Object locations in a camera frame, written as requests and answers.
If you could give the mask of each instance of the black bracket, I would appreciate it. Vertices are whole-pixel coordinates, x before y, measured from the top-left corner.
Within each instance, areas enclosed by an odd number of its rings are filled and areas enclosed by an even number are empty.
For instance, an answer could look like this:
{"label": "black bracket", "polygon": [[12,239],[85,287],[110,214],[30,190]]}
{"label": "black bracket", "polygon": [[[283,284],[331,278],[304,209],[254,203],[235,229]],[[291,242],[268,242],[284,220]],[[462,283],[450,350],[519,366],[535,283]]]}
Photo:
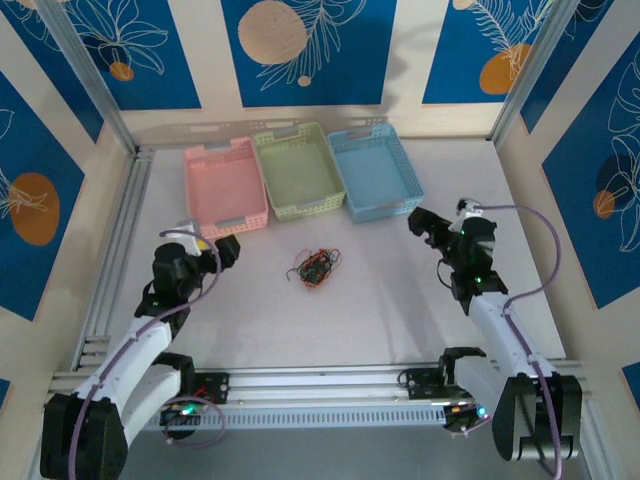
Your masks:
{"label": "black bracket", "polygon": [[[405,376],[404,383],[400,377]],[[469,394],[455,385],[445,385],[440,368],[409,368],[398,377],[398,383],[409,392],[409,400],[467,398]]]}
{"label": "black bracket", "polygon": [[226,405],[229,396],[229,374],[224,372],[196,373],[196,395],[216,405]]}

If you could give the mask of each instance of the green basket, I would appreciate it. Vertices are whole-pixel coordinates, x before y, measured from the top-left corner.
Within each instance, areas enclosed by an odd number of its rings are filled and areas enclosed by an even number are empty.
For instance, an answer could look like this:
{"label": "green basket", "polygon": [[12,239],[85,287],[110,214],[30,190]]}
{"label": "green basket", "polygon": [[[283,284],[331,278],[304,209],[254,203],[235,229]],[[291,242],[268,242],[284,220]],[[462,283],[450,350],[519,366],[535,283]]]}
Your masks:
{"label": "green basket", "polygon": [[322,128],[316,122],[253,136],[269,201],[278,220],[342,206],[345,189]]}

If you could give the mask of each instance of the orange circle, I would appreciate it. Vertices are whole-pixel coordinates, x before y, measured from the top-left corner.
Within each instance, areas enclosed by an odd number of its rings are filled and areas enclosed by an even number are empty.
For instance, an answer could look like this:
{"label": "orange circle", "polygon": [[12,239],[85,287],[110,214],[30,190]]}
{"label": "orange circle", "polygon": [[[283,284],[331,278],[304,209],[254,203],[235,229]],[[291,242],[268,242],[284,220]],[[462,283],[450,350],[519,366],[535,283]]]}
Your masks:
{"label": "orange circle", "polygon": [[530,50],[531,45],[520,43],[505,52],[494,55],[482,68],[482,73],[480,74],[480,88],[482,91],[489,95],[508,93],[515,81],[509,57],[517,57],[514,68],[519,72]]}
{"label": "orange circle", "polygon": [[60,199],[56,187],[51,181],[39,173],[23,173],[15,179],[12,188],[31,197],[46,197],[39,202],[40,208],[27,204],[11,209],[11,222],[16,233],[27,243],[42,247],[47,245],[58,230],[60,221]]}
{"label": "orange circle", "polygon": [[606,220],[611,215],[616,208],[616,199],[613,196],[613,193],[608,192],[607,190],[602,190],[598,192],[596,197],[593,199],[593,210],[596,212],[596,215],[603,220]]}
{"label": "orange circle", "polygon": [[129,82],[133,80],[133,69],[122,62],[113,62],[109,66],[109,72],[113,75],[113,78],[120,80],[121,82]]}

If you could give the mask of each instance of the plastic basket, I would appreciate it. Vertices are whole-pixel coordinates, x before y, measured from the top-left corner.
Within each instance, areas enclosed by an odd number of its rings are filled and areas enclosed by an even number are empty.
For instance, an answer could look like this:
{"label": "plastic basket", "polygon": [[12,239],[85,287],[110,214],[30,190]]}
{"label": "plastic basket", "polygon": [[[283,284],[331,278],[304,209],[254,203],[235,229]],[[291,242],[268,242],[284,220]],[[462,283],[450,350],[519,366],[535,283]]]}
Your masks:
{"label": "plastic basket", "polygon": [[211,240],[267,225],[262,171],[249,137],[184,151],[189,215]]}
{"label": "plastic basket", "polygon": [[253,136],[278,220],[339,208],[344,186],[327,139],[315,122]]}
{"label": "plastic basket", "polygon": [[329,135],[354,223],[409,213],[424,198],[420,181],[390,124]]}

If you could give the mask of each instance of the cable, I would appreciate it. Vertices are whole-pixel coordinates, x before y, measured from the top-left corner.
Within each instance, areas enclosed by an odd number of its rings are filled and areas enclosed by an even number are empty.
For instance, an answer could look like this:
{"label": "cable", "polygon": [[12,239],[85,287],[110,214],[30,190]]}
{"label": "cable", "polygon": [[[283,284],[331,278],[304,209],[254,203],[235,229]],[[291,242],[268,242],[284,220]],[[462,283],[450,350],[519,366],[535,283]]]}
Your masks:
{"label": "cable", "polygon": [[[551,271],[551,275],[549,276],[549,278],[545,282],[543,282],[540,287],[534,290],[520,293],[518,295],[510,297],[505,302],[502,308],[502,313],[504,314],[504,318],[506,319],[507,323],[509,324],[509,327],[513,331],[513,334],[518,339],[518,342],[522,346],[522,349],[527,354],[527,357],[533,358],[532,357],[533,351],[531,350],[531,347],[529,347],[529,344],[524,339],[522,332],[520,332],[516,324],[513,322],[513,319],[511,318],[511,315],[509,314],[509,312],[507,312],[507,310],[511,305],[513,305],[514,302],[517,302],[518,300],[522,300],[523,298],[530,297],[532,295],[536,295],[542,292],[549,285],[551,285],[551,283],[553,283],[553,281],[556,279],[556,276],[558,275],[558,270],[560,269],[560,262],[562,260],[562,248],[560,245],[560,236],[558,235],[557,230],[555,229],[553,224],[549,221],[549,219],[531,207],[525,207],[524,205],[491,205],[491,206],[481,205],[479,207],[476,207],[476,209],[477,210],[525,211],[527,213],[530,213],[536,216],[538,219],[542,220],[542,222],[547,226],[547,228],[551,232],[551,235],[553,235],[553,241],[555,242],[555,246],[556,246],[556,263],[553,267],[553,270]],[[556,418],[556,413],[553,408],[553,400],[551,399],[551,391],[549,389],[549,385],[547,384],[547,379],[545,378],[544,373],[542,372],[542,368],[540,367],[540,363],[538,363],[537,360],[533,359],[531,361],[531,366],[535,370],[536,375],[538,375],[538,381],[540,382],[540,387],[542,389],[542,396],[544,398],[547,414],[549,415],[549,423],[551,426],[551,438],[553,440],[553,452],[554,452],[555,464],[556,464],[556,471],[553,473],[553,479],[559,480],[562,477],[562,444],[560,442],[560,431],[558,429],[558,420]]]}
{"label": "cable", "polygon": [[443,263],[444,263],[444,260],[442,259],[438,260],[438,265],[436,266],[436,275],[438,276],[438,280],[440,280],[440,283],[445,287],[447,287],[449,290],[451,290],[451,285],[447,285],[445,281],[442,280],[442,277],[440,276],[440,265],[442,265]]}
{"label": "cable", "polygon": [[91,401],[93,400],[93,397],[96,395],[98,390],[100,390],[100,388],[102,388],[102,382],[104,382],[104,380],[107,378],[107,376],[109,375],[111,370],[113,370],[113,367],[115,367],[115,365],[124,356],[124,354],[127,352],[127,350],[129,350],[129,348],[131,348],[131,345],[133,345],[135,342],[138,341],[138,339],[140,338],[140,336],[142,334],[144,334],[147,330],[149,330],[151,327],[153,327],[154,325],[156,325],[158,322],[162,321],[163,319],[165,319],[165,318],[167,318],[167,317],[169,317],[169,316],[171,316],[171,315],[173,315],[173,314],[175,314],[177,312],[180,312],[181,310],[184,310],[186,308],[192,307],[193,305],[198,303],[204,297],[209,295],[209,293],[211,293],[213,288],[218,283],[218,279],[220,277],[220,266],[222,265],[221,259],[220,259],[220,254],[218,253],[218,249],[209,240],[207,240],[206,238],[202,237],[201,235],[198,235],[197,233],[193,233],[193,232],[189,232],[189,231],[165,230],[163,232],[160,232],[160,236],[161,237],[166,237],[167,235],[172,234],[172,233],[180,234],[180,235],[190,235],[190,236],[195,237],[198,240],[201,240],[202,242],[204,242],[207,245],[207,247],[209,249],[211,249],[211,251],[213,252],[213,255],[214,255],[215,259],[216,259],[216,273],[215,273],[215,276],[213,277],[213,280],[211,281],[211,284],[207,287],[207,289],[204,292],[202,292],[201,295],[199,295],[198,297],[196,297],[195,299],[193,299],[193,300],[191,300],[189,302],[186,302],[186,303],[184,303],[182,305],[179,305],[177,307],[171,308],[171,309],[167,310],[166,312],[161,313],[160,315],[158,315],[157,317],[152,318],[147,323],[145,323],[142,327],[140,327],[140,329],[138,329],[136,331],[136,333],[135,333],[135,338],[130,338],[129,340],[127,340],[127,342],[125,344],[122,345],[122,347],[120,347],[120,349],[115,353],[115,355],[113,356],[111,361],[104,368],[102,373],[98,376],[98,383],[93,385],[91,387],[91,390],[89,390],[89,393],[87,394],[87,398],[84,399],[84,402],[82,403],[82,406],[80,407],[80,412],[78,413],[78,418],[76,419],[76,423],[73,426],[73,434],[71,435],[71,446],[69,447],[69,480],[76,480],[76,459],[77,459],[77,455],[78,455],[78,442],[80,440],[80,431],[82,430],[82,425],[83,425],[84,420],[85,420],[85,418],[87,416],[87,410],[89,409],[89,405],[90,405]]}
{"label": "cable", "polygon": [[178,440],[175,440],[169,436],[169,423],[171,422],[167,422],[163,430],[164,436],[167,438],[167,443],[171,445],[176,445],[178,447],[185,447],[185,448],[207,448],[207,447],[211,447],[212,445],[215,445],[222,439],[227,429],[227,420],[224,416],[224,412],[218,405],[213,403],[211,400],[207,400],[206,398],[196,397],[192,395],[172,398],[167,403],[165,403],[165,405],[168,405],[170,403],[178,403],[178,402],[198,402],[210,408],[213,408],[218,413],[218,416],[220,417],[220,430],[218,431],[218,435],[216,435],[215,438],[211,440],[207,440],[206,442],[185,443],[185,442],[180,442]]}

